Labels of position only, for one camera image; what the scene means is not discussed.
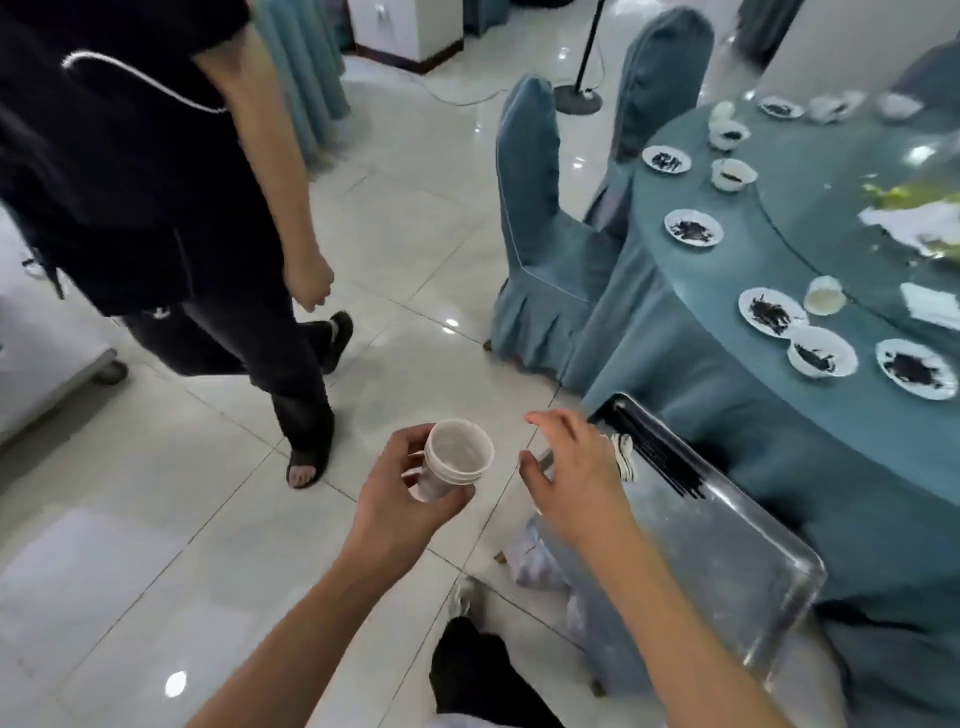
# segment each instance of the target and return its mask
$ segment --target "gray sneaker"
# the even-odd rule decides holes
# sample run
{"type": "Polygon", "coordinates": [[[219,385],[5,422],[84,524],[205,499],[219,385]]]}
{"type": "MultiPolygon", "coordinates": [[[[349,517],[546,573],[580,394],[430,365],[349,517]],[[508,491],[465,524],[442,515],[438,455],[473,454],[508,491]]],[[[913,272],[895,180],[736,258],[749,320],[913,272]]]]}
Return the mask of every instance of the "gray sneaker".
{"type": "Polygon", "coordinates": [[[473,626],[480,629],[483,625],[484,601],[483,585],[472,576],[463,576],[453,588],[447,605],[451,619],[466,617],[473,626]]]}

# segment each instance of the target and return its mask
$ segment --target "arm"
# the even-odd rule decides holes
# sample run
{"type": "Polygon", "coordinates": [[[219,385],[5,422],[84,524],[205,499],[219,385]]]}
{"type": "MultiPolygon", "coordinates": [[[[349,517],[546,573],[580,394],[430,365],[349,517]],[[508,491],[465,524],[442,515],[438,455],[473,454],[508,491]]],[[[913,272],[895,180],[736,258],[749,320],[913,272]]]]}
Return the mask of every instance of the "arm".
{"type": "Polygon", "coordinates": [[[473,495],[460,486],[421,503],[408,492],[433,425],[395,432],[357,500],[340,556],[187,728],[302,728],[364,619],[473,495]]]}
{"type": "Polygon", "coordinates": [[[525,451],[523,481],[626,623],[670,728],[790,728],[771,697],[700,619],[636,526],[610,443],[570,410],[531,413],[527,421],[540,427],[554,451],[554,479],[525,451]]]}
{"type": "Polygon", "coordinates": [[[317,247],[306,168],[273,60],[253,26],[194,57],[227,100],[240,143],[274,218],[290,294],[306,310],[324,302],[333,272],[317,247]]]}

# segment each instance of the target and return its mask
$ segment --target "black t-shirt sleeve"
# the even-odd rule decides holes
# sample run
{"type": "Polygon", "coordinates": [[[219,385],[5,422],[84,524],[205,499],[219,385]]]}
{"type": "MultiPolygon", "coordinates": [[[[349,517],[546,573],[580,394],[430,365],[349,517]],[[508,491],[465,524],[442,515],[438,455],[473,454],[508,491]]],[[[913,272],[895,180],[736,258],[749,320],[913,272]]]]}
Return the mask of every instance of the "black t-shirt sleeve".
{"type": "Polygon", "coordinates": [[[138,0],[161,45],[192,57],[236,36],[251,19],[246,0],[138,0]]]}

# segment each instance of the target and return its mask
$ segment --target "hand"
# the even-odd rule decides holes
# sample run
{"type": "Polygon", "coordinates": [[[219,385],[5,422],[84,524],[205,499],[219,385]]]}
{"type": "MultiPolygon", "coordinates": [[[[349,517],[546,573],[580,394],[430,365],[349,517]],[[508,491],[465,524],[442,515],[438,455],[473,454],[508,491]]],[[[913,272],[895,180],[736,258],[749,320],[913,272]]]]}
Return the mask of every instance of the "hand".
{"type": "Polygon", "coordinates": [[[320,251],[316,251],[296,262],[285,263],[283,279],[290,297],[303,306],[303,310],[312,311],[318,305],[323,305],[330,295],[333,271],[320,251]]]}
{"type": "Polygon", "coordinates": [[[416,425],[391,436],[360,491],[344,544],[344,553],[382,577],[388,588],[413,568],[433,534],[460,513],[475,492],[472,485],[461,485],[431,503],[410,494],[420,474],[404,473],[423,464],[431,429],[433,425],[416,425]]]}
{"type": "Polygon", "coordinates": [[[570,409],[530,412],[553,450],[553,480],[529,450],[520,454],[520,477],[547,522],[585,558],[594,541],[617,529],[636,529],[620,484],[612,443],[570,409]]]}

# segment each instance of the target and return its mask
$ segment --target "brown baseboard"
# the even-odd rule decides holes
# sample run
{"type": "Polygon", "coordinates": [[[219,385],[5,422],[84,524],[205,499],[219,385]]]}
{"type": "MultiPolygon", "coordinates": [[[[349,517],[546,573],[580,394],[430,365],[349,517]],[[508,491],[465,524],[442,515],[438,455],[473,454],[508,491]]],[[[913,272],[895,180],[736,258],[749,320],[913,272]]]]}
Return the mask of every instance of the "brown baseboard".
{"type": "Polygon", "coordinates": [[[392,53],[387,53],[386,51],[376,51],[372,48],[368,48],[365,45],[356,44],[354,52],[360,58],[370,59],[371,61],[376,61],[378,63],[386,63],[387,65],[395,66],[396,68],[402,68],[404,71],[412,71],[420,76],[425,73],[429,73],[438,65],[445,61],[449,61],[458,53],[464,50],[464,40],[460,38],[450,45],[446,46],[442,51],[438,51],[430,58],[424,61],[411,61],[410,59],[405,59],[402,56],[395,56],[392,53]]]}

